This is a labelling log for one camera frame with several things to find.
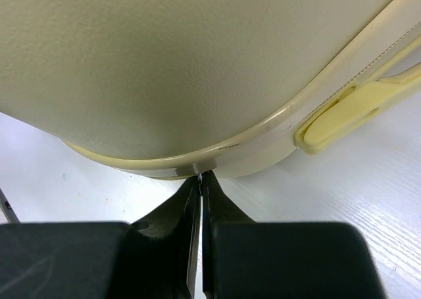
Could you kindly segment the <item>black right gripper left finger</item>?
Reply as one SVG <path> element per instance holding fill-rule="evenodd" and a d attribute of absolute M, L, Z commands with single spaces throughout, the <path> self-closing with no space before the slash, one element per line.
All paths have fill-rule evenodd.
<path fill-rule="evenodd" d="M 1 226 L 2 298 L 193 298 L 200 182 L 133 223 Z"/>

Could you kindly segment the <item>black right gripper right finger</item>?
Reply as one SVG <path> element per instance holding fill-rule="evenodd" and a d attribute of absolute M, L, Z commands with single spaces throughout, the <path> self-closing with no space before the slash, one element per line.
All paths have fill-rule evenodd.
<path fill-rule="evenodd" d="M 362 234 L 344 222 L 257 222 L 202 176 L 207 298 L 382 298 Z"/>

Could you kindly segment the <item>pale yellow hard-shell suitcase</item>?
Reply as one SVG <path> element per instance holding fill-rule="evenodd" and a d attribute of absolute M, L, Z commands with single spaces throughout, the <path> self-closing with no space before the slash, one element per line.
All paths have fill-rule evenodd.
<path fill-rule="evenodd" d="M 323 151 L 420 90 L 420 0 L 1 0 L 1 111 L 156 179 Z"/>

